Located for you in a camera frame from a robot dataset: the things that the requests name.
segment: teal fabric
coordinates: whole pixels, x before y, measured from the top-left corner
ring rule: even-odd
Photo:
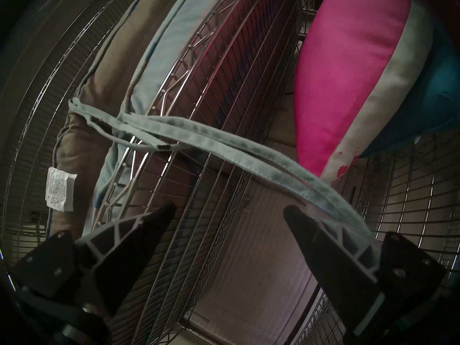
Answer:
[[[73,98],[69,101],[69,108],[82,115],[92,127],[97,128],[97,125],[93,123],[93,119],[105,121],[114,129],[129,131],[146,143],[142,146],[138,144],[132,145],[134,150],[141,149],[145,151],[147,148],[155,152],[165,150],[167,146],[170,146],[170,150],[193,146],[213,153],[223,160],[238,165],[254,175],[285,188],[323,210],[334,219],[350,225],[361,235],[371,238],[371,232],[364,220],[334,189],[324,184],[318,177],[298,163],[274,149],[182,117],[122,114],[120,121],[99,109],[82,104],[78,98]],[[106,134],[100,128],[97,128],[97,130],[113,141],[116,139],[116,137]],[[164,142],[159,142],[153,135],[167,137],[179,141],[179,143],[165,145]],[[283,172],[244,151],[273,162],[289,173]]]
[[[399,110],[361,157],[397,150],[423,134],[460,127],[460,59],[439,22],[425,66]]]

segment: metal wire shelf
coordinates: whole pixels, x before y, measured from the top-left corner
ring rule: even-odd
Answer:
[[[259,139],[292,71],[297,18],[298,0],[221,0],[177,60],[150,113]],[[163,342],[196,304],[250,175],[194,150],[142,156],[127,150],[119,166],[97,222],[155,210],[165,198],[179,212],[111,322],[113,342]],[[130,170],[128,183],[120,181],[124,169]],[[185,174],[192,177],[185,180]]]
[[[45,185],[67,101],[102,41],[134,0],[95,0],[42,63],[13,122],[1,160],[2,248],[10,263],[45,240]]]
[[[338,186],[345,194],[358,186],[356,210],[377,240],[398,232],[445,266],[445,288],[459,272],[459,144],[458,131],[425,135],[406,148],[369,158],[360,186],[348,176]],[[295,345],[341,344],[344,331],[323,293]]]
[[[132,1],[99,2],[82,13],[21,103],[0,167],[2,243],[11,262],[44,241],[46,170],[66,101]],[[178,57],[149,114],[186,117],[264,141],[315,7],[315,0],[220,0]],[[436,257],[450,272],[446,287],[458,272],[459,144],[458,132],[424,136],[405,149],[369,158],[362,171],[352,168],[337,185],[377,240],[397,231]],[[187,327],[250,178],[197,150],[126,150],[94,226],[155,210],[167,199],[178,213],[109,324],[114,344],[168,344],[176,324]],[[341,344],[344,331],[320,292],[294,343]]]

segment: red stain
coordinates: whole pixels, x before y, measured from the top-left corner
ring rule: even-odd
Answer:
[[[339,179],[346,173],[346,171],[348,170],[348,168],[350,168],[350,166],[351,166],[353,163],[355,163],[355,162],[358,160],[358,158],[359,158],[359,156],[358,156],[358,155],[355,155],[355,156],[353,157],[353,160],[351,161],[351,163],[350,163],[349,166],[341,166],[341,167],[339,168],[339,170],[337,171],[337,179],[335,180],[335,182],[336,182],[337,180],[339,180]]]

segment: blue pillow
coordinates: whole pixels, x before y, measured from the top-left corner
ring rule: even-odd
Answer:
[[[370,157],[397,150],[417,136],[460,127],[460,60],[439,22],[425,66],[383,130],[361,154]]]

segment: light blue cushion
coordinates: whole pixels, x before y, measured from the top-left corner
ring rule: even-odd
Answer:
[[[177,1],[139,63],[132,79],[132,95],[121,106],[121,113],[144,115],[147,112],[179,54],[217,2],[218,0]],[[127,133],[117,130],[113,130],[113,134],[120,139],[131,139]],[[100,207],[107,184],[125,151],[126,147],[113,144],[107,153],[95,187],[93,201],[96,209]],[[129,177],[130,171],[125,169],[120,183],[128,183]]]

